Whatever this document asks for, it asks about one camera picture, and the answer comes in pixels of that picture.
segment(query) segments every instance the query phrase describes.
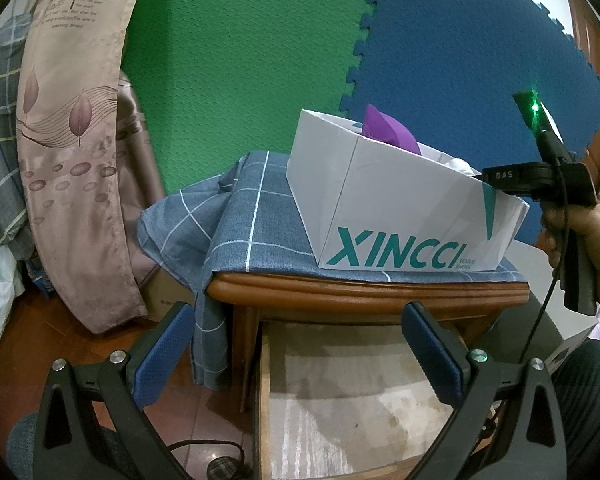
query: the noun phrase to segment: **dark pants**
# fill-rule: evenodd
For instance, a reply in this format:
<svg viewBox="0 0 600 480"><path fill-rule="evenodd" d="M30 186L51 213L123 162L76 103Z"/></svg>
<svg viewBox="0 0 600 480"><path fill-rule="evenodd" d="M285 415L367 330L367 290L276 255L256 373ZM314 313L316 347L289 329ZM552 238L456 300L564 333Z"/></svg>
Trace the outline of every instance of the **dark pants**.
<svg viewBox="0 0 600 480"><path fill-rule="evenodd" d="M600 479L600 341L576 349L553 375L569 480Z"/></svg>

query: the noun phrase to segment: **interlocking foam mat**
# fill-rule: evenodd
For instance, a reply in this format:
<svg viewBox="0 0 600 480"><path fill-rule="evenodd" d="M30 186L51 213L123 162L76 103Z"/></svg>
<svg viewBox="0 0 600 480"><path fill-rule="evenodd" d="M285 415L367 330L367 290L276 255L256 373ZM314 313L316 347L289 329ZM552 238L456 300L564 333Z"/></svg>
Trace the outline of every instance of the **interlocking foam mat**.
<svg viewBox="0 0 600 480"><path fill-rule="evenodd" d="M167 191L251 150L289 152L301 108L337 114L365 0L138 0L123 70Z"/></svg>
<svg viewBox="0 0 600 480"><path fill-rule="evenodd" d="M511 95L538 90L565 144L582 155L600 125L600 80L571 36L532 0L369 0L366 41L340 109L361 121L367 104L417 140L474 168L539 160ZM535 243L532 205L517 238Z"/></svg>

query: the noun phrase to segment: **green foam mat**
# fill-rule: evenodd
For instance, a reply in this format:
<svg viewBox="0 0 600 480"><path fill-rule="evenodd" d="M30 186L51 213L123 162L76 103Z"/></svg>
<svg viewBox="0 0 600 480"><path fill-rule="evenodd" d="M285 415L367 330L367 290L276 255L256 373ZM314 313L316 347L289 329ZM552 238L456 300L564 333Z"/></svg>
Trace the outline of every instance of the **green foam mat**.
<svg viewBox="0 0 600 480"><path fill-rule="evenodd" d="M288 153L301 108L338 114L366 0L138 0L123 70L167 192L251 150Z"/></svg>

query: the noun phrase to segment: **black cord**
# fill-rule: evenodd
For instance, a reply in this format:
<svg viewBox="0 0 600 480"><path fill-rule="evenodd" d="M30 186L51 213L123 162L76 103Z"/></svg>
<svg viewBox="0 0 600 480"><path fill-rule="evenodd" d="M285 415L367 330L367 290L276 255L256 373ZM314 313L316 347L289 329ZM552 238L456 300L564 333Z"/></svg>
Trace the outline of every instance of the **black cord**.
<svg viewBox="0 0 600 480"><path fill-rule="evenodd" d="M554 270L554 278L551 281L551 285L549 285L549 290L544 297L544 301L542 302L542 307L540 308L540 312L538 312L538 317L536 317L536 322L531 328L531 332L529 336L526 338L525 347L522 349L520 353L520 358L518 359L518 364L522 364L522 361L525 358L526 351L529 350L529 346L531 345L531 341L536 334L536 330L538 329L538 325L540 325L540 321L542 320L542 315L546 310L547 305L549 304L549 300L551 299L551 295L554 293L555 284L560 279L560 272L564 267L564 258L567 253L567 246L569 243L569 202L567 197L567 183L564 179L564 175L562 174L562 168L560 168L560 164L556 161L556 169L558 171L558 175L560 176L560 183L562 184L562 202L564 205L564 228L562 231L562 247L560 249L560 260L558 261L557 267Z"/></svg>
<svg viewBox="0 0 600 480"><path fill-rule="evenodd" d="M242 446L236 442L232 442L231 440L206 440L206 439L187 439L181 440L179 442L174 442L167 446L169 451L173 451L174 449L178 449L183 446L191 446L192 444L216 444L216 446L234 446L237 447L240 451L240 458L238 459L238 467L235 469L234 474L231 476L230 480L235 480L238 478L238 475L242 472L242 466L244 466L244 450Z"/></svg>

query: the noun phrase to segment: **purple object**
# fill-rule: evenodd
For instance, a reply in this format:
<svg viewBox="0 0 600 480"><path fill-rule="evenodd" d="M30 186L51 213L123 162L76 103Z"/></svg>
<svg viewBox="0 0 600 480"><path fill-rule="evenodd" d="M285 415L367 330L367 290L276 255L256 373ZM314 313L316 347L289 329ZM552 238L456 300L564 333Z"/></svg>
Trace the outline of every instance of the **purple object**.
<svg viewBox="0 0 600 480"><path fill-rule="evenodd" d="M421 155L418 143L411 132L393 117L378 111L373 105L366 106L362 134L369 139L379 140Z"/></svg>

